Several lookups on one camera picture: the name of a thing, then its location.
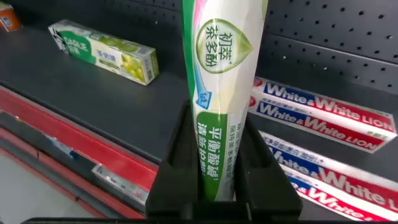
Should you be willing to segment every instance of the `black holder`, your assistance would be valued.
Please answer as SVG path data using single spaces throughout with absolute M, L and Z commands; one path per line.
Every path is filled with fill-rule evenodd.
M 235 167 L 235 202 L 202 200 L 198 148 L 186 101 L 146 201 L 148 219 L 264 223 L 297 220 L 302 201 L 249 119 Z

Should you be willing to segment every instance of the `pegboard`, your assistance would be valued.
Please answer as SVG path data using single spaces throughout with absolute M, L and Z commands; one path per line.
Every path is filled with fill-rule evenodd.
M 174 39 L 182 52 L 182 44 L 176 44 L 181 41 L 182 1 L 191 0 L 6 2 L 52 22 L 70 19 L 125 39 L 145 41 L 134 33 L 136 27 L 145 27 L 165 40 Z M 397 0 L 269 0 L 261 60 L 310 66 L 314 75 L 397 95 L 396 12 Z
M 7 0 L 50 22 L 69 19 L 114 35 L 129 36 L 145 27 L 162 35 L 181 34 L 180 0 Z
M 398 1 L 271 0 L 262 53 L 398 94 Z

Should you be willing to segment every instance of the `green toothpaste box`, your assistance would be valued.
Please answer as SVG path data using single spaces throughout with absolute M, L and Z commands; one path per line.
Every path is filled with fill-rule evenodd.
M 143 85 L 158 74 L 156 51 L 119 39 L 68 20 L 49 27 L 58 47 L 65 53 L 93 63 Z

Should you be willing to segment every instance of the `lion toothpaste box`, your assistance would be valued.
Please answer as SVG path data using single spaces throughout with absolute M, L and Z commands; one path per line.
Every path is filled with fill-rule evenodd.
M 302 197 L 354 220 L 398 220 L 398 183 L 260 134 Z
M 391 114 L 258 77 L 249 111 L 369 153 L 397 136 Z

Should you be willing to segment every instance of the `green toothpaste tube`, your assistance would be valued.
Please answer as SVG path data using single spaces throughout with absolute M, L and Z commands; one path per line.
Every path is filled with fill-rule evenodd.
M 182 2 L 185 63 L 205 197 L 232 200 L 268 0 Z

